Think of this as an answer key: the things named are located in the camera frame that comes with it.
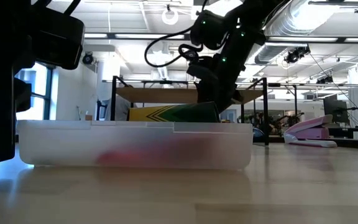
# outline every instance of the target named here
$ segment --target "translucent plastic bin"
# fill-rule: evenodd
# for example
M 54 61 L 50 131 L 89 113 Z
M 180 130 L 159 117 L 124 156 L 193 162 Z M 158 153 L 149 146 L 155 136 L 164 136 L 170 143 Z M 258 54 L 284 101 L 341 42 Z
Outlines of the translucent plastic bin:
M 133 121 L 19 121 L 28 164 L 243 169 L 251 124 Z

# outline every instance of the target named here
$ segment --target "ceiling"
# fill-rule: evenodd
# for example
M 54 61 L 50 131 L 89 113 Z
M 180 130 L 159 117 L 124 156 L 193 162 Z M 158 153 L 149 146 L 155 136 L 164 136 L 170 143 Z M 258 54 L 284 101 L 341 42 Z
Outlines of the ceiling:
M 194 20 L 191 14 L 195 13 L 195 7 L 192 7 L 193 1 L 181 1 L 181 6 L 171 8 L 179 11 L 178 22 L 175 25 L 167 25 L 162 21 L 162 12 L 165 9 L 163 4 L 150 5 L 141 2 L 111 4 L 111 1 L 100 0 L 98 2 L 89 2 L 82 0 L 79 6 L 72 14 L 73 17 L 81 19 L 86 26 L 86 32 L 138 32 L 138 33 L 174 33 L 187 29 L 192 26 Z M 57 11 L 64 11 L 71 3 L 71 0 L 53 0 L 48 6 Z M 339 12 L 332 15 L 329 20 L 314 30 L 310 35 L 319 36 L 358 36 L 358 14 L 354 13 L 354 7 L 341 8 Z M 152 67 L 148 66 L 143 58 L 144 50 L 150 41 L 146 40 L 85 40 L 86 45 L 114 45 L 125 61 L 122 66 L 121 74 L 124 78 L 134 78 L 137 74 L 150 74 Z M 179 46 L 184 41 L 168 41 L 169 46 Z M 310 44 L 311 54 L 319 62 L 323 69 L 331 68 L 346 60 L 358 58 L 358 45 L 350 44 Z M 177 52 L 170 52 L 174 57 Z M 205 50 L 206 54 L 214 52 Z M 96 54 L 103 58 L 105 54 Z M 299 63 L 287 65 L 278 57 L 261 70 L 262 73 L 256 73 L 268 77 L 270 82 L 285 82 L 291 77 L 292 82 L 306 82 L 309 77 L 321 72 L 314 60 L 309 56 L 300 60 Z M 168 70 L 181 70 L 183 77 L 186 77 L 187 62 L 180 59 L 169 65 Z M 342 82 L 347 80 L 347 68 L 335 71 L 334 80 Z M 247 81 L 253 75 L 240 74 L 241 81 Z

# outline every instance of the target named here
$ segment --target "wooden table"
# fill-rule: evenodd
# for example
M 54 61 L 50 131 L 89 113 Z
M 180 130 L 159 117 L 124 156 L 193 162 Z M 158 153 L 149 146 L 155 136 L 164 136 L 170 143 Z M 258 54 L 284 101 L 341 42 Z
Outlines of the wooden table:
M 245 171 L 0 163 L 0 223 L 358 223 L 358 149 L 254 146 Z

